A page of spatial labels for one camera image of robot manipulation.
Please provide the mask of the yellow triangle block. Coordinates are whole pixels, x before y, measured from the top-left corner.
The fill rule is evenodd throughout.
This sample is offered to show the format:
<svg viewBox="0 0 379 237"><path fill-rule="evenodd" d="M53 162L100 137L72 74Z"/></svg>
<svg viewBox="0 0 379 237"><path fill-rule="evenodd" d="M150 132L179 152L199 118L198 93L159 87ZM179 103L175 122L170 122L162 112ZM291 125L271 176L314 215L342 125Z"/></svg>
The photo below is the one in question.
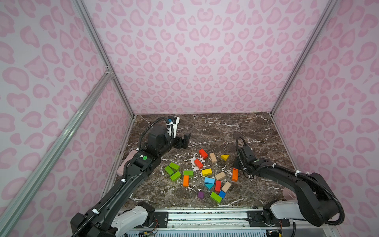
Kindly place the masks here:
<svg viewBox="0 0 379 237"><path fill-rule="evenodd" d="M230 155L221 155L220 157L222 160L227 161Z"/></svg>

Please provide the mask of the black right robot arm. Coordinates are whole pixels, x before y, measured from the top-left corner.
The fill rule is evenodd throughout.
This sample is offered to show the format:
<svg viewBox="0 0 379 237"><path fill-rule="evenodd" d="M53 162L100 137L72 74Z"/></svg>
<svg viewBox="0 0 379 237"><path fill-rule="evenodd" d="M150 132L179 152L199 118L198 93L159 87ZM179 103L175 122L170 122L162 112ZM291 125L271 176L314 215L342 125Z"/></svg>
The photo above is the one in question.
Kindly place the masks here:
<svg viewBox="0 0 379 237"><path fill-rule="evenodd" d="M268 159L259 159L242 137L236 139L235 149L238 168L246 176L274 181L296 195L293 200L274 200L266 204L262 212L264 223L272 226L279 220L292 219L320 227L344 222L343 206L323 176L315 172L306 174L290 170Z"/></svg>

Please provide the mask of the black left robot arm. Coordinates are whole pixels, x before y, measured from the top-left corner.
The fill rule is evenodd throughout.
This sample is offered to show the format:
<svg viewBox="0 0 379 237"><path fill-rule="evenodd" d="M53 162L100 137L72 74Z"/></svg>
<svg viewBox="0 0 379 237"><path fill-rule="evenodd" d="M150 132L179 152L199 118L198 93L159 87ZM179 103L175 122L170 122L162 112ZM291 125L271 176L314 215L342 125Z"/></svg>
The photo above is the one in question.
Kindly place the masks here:
<svg viewBox="0 0 379 237"><path fill-rule="evenodd" d="M135 227L153 225L155 209L144 201L124 214L118 212L160 165L162 156L172 148L188 147L191 134L177 136L179 122L177 116L159 117L142 132L136 153L121 169L121 179L86 214L72 218L74 237L124 237Z"/></svg>

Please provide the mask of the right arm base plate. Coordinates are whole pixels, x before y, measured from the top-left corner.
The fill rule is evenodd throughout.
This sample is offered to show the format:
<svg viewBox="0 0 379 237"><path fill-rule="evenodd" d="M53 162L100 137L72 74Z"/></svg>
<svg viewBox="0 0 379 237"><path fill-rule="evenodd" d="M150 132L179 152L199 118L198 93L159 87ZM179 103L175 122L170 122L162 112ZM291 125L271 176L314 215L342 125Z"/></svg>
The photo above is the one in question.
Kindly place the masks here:
<svg viewBox="0 0 379 237"><path fill-rule="evenodd" d="M271 212L264 210L247 211L246 221L250 227L290 227L288 219L277 219Z"/></svg>

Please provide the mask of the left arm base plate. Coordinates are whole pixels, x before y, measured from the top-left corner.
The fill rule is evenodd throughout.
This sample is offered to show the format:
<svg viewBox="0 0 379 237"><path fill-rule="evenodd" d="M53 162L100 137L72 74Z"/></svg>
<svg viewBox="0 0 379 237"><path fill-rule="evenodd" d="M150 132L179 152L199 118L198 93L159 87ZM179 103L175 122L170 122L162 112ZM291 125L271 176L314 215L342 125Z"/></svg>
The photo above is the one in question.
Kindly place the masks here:
<svg viewBox="0 0 379 237"><path fill-rule="evenodd" d="M146 221L142 224L143 228L153 228L156 225L158 228L167 228L169 213L168 212L154 212L149 213Z"/></svg>

